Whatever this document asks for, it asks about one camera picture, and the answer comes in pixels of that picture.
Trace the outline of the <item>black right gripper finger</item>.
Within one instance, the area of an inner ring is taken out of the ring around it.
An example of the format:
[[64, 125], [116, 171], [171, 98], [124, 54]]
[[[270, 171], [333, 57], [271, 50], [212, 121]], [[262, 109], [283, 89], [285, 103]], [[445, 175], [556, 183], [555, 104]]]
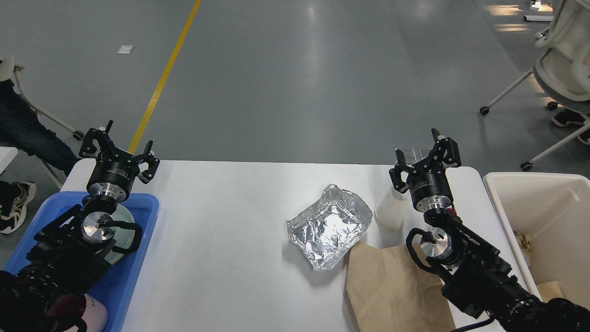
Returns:
[[445, 137], [436, 128], [431, 130], [434, 146], [425, 159], [424, 168], [428, 172], [442, 173], [448, 168], [462, 165], [459, 145], [450, 137]]
[[406, 163], [405, 154], [400, 149], [395, 149], [395, 155], [397, 162], [394, 164], [394, 167], [389, 170], [389, 176], [394, 189], [399, 193], [404, 194], [409, 190], [409, 184], [402, 179], [402, 173], [405, 172], [407, 175], [417, 174], [417, 169]]

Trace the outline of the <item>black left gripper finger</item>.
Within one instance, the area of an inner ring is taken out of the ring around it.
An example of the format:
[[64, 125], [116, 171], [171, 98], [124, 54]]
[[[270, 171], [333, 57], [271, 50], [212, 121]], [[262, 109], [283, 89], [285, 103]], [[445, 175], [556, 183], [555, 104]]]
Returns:
[[148, 184], [154, 178], [160, 164], [160, 159], [154, 156], [152, 147], [153, 141], [148, 141], [143, 153], [133, 156], [133, 164], [136, 164], [137, 166], [144, 163], [147, 164], [147, 168], [137, 174], [139, 180], [144, 184]]
[[104, 129], [90, 128], [84, 135], [79, 156], [92, 158], [99, 162], [120, 162], [120, 149], [118, 149], [109, 137], [113, 120], [109, 120]]

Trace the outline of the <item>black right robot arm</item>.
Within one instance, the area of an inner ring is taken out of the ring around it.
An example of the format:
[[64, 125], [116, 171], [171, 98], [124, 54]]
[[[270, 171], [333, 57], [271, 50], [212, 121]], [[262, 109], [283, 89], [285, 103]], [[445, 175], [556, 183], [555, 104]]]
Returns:
[[564, 298], [543, 302], [510, 275], [511, 265], [500, 251], [466, 227], [455, 214], [454, 199], [445, 175], [461, 165], [459, 146], [432, 129], [434, 145], [415, 164], [395, 151], [397, 163], [389, 171], [393, 188], [409, 192], [415, 210], [430, 229], [413, 228], [405, 244], [413, 262], [443, 281], [441, 294], [461, 312], [488, 319], [459, 328], [466, 332], [497, 321], [507, 332], [587, 332], [588, 309]]

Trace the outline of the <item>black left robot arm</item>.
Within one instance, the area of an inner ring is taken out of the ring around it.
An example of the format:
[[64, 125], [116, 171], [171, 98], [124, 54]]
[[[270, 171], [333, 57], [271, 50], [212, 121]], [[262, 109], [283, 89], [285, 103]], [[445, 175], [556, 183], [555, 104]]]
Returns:
[[130, 197], [135, 179], [149, 183], [160, 164], [149, 141], [142, 154], [114, 145], [105, 128], [90, 128], [80, 156], [95, 159], [87, 195], [46, 224], [17, 273], [1, 271], [1, 329], [5, 332], [87, 332], [81, 305], [87, 292], [112, 267], [108, 254], [134, 254], [143, 228], [114, 213]]

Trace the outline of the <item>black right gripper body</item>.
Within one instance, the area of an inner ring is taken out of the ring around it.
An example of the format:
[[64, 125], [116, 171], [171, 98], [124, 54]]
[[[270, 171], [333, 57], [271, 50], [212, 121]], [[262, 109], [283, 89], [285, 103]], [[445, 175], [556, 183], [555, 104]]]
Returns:
[[446, 171], [417, 170], [407, 175], [413, 208], [426, 212], [434, 208], [449, 208], [454, 199], [451, 193]]

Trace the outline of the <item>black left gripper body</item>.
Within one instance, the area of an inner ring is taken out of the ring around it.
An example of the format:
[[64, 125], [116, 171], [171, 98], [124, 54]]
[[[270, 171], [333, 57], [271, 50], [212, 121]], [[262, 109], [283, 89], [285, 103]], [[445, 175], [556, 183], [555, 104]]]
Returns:
[[140, 172], [138, 164], [124, 160], [98, 159], [89, 182], [87, 192], [92, 196], [104, 195], [123, 202], [130, 196], [135, 178]]

